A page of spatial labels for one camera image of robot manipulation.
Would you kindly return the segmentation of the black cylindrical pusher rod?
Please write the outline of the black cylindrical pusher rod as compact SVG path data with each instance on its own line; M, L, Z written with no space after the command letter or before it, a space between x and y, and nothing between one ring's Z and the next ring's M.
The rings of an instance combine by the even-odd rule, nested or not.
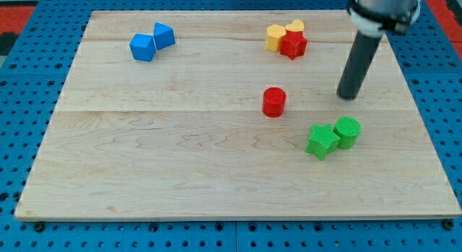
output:
M382 35L374 38L357 32L336 90L340 98L353 100L358 96L381 39Z

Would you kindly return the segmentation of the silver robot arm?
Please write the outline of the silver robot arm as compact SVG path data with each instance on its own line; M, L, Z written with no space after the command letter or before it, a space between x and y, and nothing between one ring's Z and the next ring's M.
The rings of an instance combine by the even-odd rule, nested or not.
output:
M357 33L336 90L340 98L357 97L383 35L405 35L420 10L421 0L348 0L347 12Z

